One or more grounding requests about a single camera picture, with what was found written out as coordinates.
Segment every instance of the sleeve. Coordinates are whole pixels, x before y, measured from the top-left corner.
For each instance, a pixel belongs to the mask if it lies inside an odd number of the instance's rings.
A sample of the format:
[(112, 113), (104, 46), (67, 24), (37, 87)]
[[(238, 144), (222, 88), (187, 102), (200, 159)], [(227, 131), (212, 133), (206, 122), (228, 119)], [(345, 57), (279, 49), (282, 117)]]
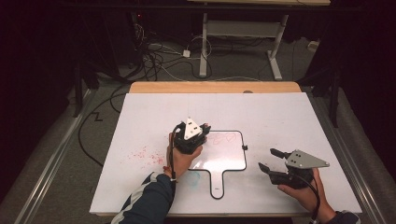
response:
[(336, 214), (328, 224), (361, 224), (361, 220), (354, 213), (342, 211), (336, 212)]
[(131, 194), (111, 224), (162, 224), (172, 200), (169, 176), (152, 173)]

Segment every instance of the desk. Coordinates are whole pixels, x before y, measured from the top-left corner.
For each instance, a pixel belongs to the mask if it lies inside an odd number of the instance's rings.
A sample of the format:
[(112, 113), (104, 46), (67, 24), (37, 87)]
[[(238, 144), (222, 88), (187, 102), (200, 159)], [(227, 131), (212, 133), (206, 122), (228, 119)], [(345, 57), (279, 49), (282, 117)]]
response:
[(167, 133), (187, 116), (197, 122), (208, 122), (216, 130), (241, 131), (248, 146), (247, 169), (224, 173), (225, 190), (220, 200), (210, 196), (208, 173), (187, 172), (179, 179), (169, 216), (293, 217), (306, 214), (260, 171), (258, 161), (268, 164), (272, 170), (286, 170), (284, 162), (274, 160), (270, 154), (271, 147), (283, 151), (304, 149), (328, 161), (331, 167), (323, 168), (321, 173), (330, 204), (337, 210), (361, 212), (309, 100), (295, 83), (136, 82), (130, 92), (124, 101), (91, 213), (115, 215), (149, 172), (162, 171), (163, 164), (159, 161), (163, 159), (157, 159), (164, 158), (165, 150), (161, 148), (167, 145)]
[[(190, 0), (192, 2), (209, 3), (239, 3), (253, 5), (304, 5), (304, 6), (328, 6), (330, 0)], [(202, 31), (202, 52), (200, 62), (200, 77), (206, 77), (207, 65), (207, 36), (208, 35), (231, 35), (231, 36), (252, 36), (252, 37), (274, 37), (274, 47), (267, 51), (267, 57), (275, 80), (282, 80), (279, 66), (276, 62), (276, 53), (282, 40), (283, 32), (289, 15), (283, 15), (280, 22), (256, 22), (256, 21), (211, 21), (204, 13)]]

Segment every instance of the dark background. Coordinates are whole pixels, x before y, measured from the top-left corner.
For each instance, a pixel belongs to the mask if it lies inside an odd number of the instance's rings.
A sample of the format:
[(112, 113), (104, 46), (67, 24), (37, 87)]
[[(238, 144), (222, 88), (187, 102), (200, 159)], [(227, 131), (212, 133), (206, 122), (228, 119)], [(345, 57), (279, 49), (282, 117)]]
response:
[[(169, 4), (171, 2), (185, 3), (179, 0), (169, 1)], [(332, 2), (341, 6), (362, 3)], [(284, 38), (291, 42), (302, 36), (311, 40), (322, 37), (307, 76), (316, 75), (329, 62), (340, 62), (336, 65), (341, 87), (375, 151), (395, 178), (392, 138), (395, 136), (396, 93), (392, 86), (396, 83), (396, 24), (386, 1), (368, 1), (367, 4), (364, 13), (337, 16), (329, 26), (327, 18), (290, 16)], [(0, 4), (3, 79), (0, 89), (0, 200), (7, 194), (40, 138), (68, 106), (66, 96), (74, 85), (76, 62), (101, 63), (117, 74), (117, 64), (136, 60), (132, 51), (133, 35), (125, 15), (110, 13), (104, 16), (96, 12), (87, 14), (83, 20), (80, 14), (65, 13), (49, 0)], [(201, 16), (189, 12), (176, 15), (151, 12), (144, 16), (142, 22), (148, 29), (181, 43), (188, 42), (202, 29)], [(165, 26), (163, 22), (174, 25)], [(92, 88), (97, 84), (94, 72), (92, 68), (82, 69), (84, 80)], [(321, 85), (325, 80), (330, 85), (328, 76), (332, 74), (320, 75), (309, 84)]]

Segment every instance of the hand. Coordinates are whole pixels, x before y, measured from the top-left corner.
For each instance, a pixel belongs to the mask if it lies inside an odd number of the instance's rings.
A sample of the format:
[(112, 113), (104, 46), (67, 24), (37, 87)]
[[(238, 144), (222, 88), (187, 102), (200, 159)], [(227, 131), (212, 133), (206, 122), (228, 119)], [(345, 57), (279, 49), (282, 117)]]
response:
[[(318, 220), (320, 223), (327, 223), (333, 217), (335, 217), (334, 210), (330, 207), (326, 200), (326, 195), (324, 193), (323, 183), (321, 182), (318, 168), (314, 168), (314, 180), (312, 180), (311, 185), (316, 188), (315, 181), (318, 185), (318, 194), (320, 198), (320, 208), (318, 210)], [(278, 189), (282, 190), (289, 196), (295, 198), (302, 207), (313, 213), (317, 206), (317, 197), (311, 188), (304, 189), (293, 189), (286, 185), (277, 186)]]
[[(171, 141), (171, 136), (172, 134), (169, 133), (169, 143)], [(203, 147), (199, 146), (198, 148), (195, 149), (195, 151), (191, 155), (188, 155), (181, 153), (176, 147), (173, 148), (173, 162), (176, 173), (176, 179), (182, 176), (190, 168), (192, 161), (201, 154), (202, 150)], [(169, 153), (170, 153), (170, 148), (168, 147), (166, 152), (166, 160), (168, 167), (170, 167)], [(163, 173), (172, 178), (172, 173), (170, 170), (165, 170)]]

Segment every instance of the gray carpet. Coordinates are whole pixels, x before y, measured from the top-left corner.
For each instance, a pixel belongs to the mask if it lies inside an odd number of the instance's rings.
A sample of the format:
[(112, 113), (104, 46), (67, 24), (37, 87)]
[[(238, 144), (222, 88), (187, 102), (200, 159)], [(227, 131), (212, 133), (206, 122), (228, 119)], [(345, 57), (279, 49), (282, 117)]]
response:
[[(242, 41), (251, 42), (252, 40), (242, 39)], [(267, 49), (271, 48), (271, 40), (265, 39), (256, 47), (239, 45), (241, 49), (234, 49), (232, 52), (230, 52), (230, 46), (225, 43), (217, 44), (221, 47), (215, 47), (214, 44), (212, 55), (209, 56), (212, 76), (208, 80), (252, 81), (257, 79), (274, 81), (268, 60), (264, 54)], [(281, 44), (276, 59), (285, 81), (297, 80), (304, 76), (314, 55), (306, 49), (307, 44), (308, 41), (305, 39), (291, 44)], [(164, 45), (171, 49), (163, 50), (181, 52), (184, 49), (171, 42)], [(161, 55), (165, 61), (178, 57), (168, 53), (161, 53)], [(198, 56), (199, 54), (196, 53), (192, 55), (192, 57)], [(189, 63), (175, 64), (167, 68), (166, 71), (161, 70), (157, 74), (157, 79), (160, 81), (199, 80), (191, 74), (191, 67), (193, 73), (198, 74), (199, 61), (183, 60), (183, 62), (190, 62), (191, 65)], [(164, 63), (163, 67), (174, 63)], [(123, 66), (121, 71), (123, 74), (127, 74), (130, 69)], [(155, 74), (153, 71), (150, 71), (150, 74), (152, 77), (149, 80), (153, 81)], [(143, 77), (143, 75), (143, 73), (140, 73), (136, 78)], [(85, 98), (83, 119), (105, 99), (108, 99), (120, 86), (119, 83), (108, 79), (105, 75), (100, 75), (99, 78), (100, 88), (97, 91), (89, 91)], [(129, 86), (123, 86), (117, 93), (127, 92), (128, 90)], [(310, 92), (309, 88), (303, 88), (303, 90), (308, 94)], [(337, 113), (338, 129), (332, 127), (327, 117), (328, 98), (313, 98), (310, 96), (310, 99), (336, 156), (343, 167), (346, 167), (345, 172), (350, 179), (350, 184), (355, 188), (356, 196), (363, 209), (363, 213), (360, 214), (362, 223), (392, 223), (392, 220), (396, 219), (396, 216), (393, 215), (393, 211), (396, 209), (394, 203), (396, 200), (395, 182), (384, 168), (381, 160), (376, 156), (375, 150), (365, 136), (359, 121), (354, 117), (342, 90), (340, 90), (340, 104)], [(117, 110), (121, 109), (122, 100), (122, 96), (112, 100)], [(43, 192), (43, 200), (37, 201), (39, 206), (33, 211), (32, 218), (29, 221), (30, 223), (107, 223), (111, 220), (111, 217), (98, 217), (89, 213), (92, 197), (102, 169), (82, 151), (78, 142), (78, 128), (69, 130), (71, 125), (77, 121), (77, 119), (72, 118), (75, 107), (73, 101), (73, 94), (71, 93), (70, 106), (41, 139), (13, 188), (2, 202), (0, 223), (15, 222), (52, 154), (59, 148), (68, 131), (73, 132), (70, 140), (66, 141), (67, 144), (64, 146), (62, 162), (59, 168), (54, 168), (56, 175), (49, 183), (48, 190)], [(99, 112), (98, 117), (90, 115), (81, 128), (81, 143), (87, 152), (103, 163), (119, 113), (112, 108), (109, 101), (99, 106), (95, 112)], [(353, 155), (352, 161), (347, 155)], [(372, 195), (372, 199), (365, 198), (367, 195)], [(309, 217), (294, 217), (292, 219), (294, 224), (308, 223), (308, 220)], [(259, 222), (260, 220), (245, 221), (245, 223)]]

